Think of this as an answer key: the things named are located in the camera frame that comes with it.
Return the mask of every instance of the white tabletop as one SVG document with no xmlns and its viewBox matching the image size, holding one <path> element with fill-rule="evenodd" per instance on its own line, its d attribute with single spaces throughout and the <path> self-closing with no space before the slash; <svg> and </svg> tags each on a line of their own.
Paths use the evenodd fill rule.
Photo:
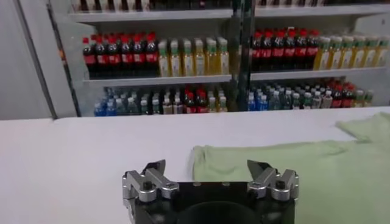
<svg viewBox="0 0 390 224">
<path fill-rule="evenodd" d="M 121 175 L 166 159 L 191 181 L 195 145 L 263 146 L 353 138 L 336 121 L 390 107 L 1 121 L 0 223 L 125 224 Z"/>
</svg>

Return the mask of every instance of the green towel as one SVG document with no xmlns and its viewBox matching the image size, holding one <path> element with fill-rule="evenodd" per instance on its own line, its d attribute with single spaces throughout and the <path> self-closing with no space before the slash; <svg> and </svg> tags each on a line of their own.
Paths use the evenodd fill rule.
<svg viewBox="0 0 390 224">
<path fill-rule="evenodd" d="M 194 181 L 249 181 L 247 160 L 300 176 L 296 223 L 390 223 L 390 115 L 338 122 L 350 142 L 193 150 Z"/>
</svg>

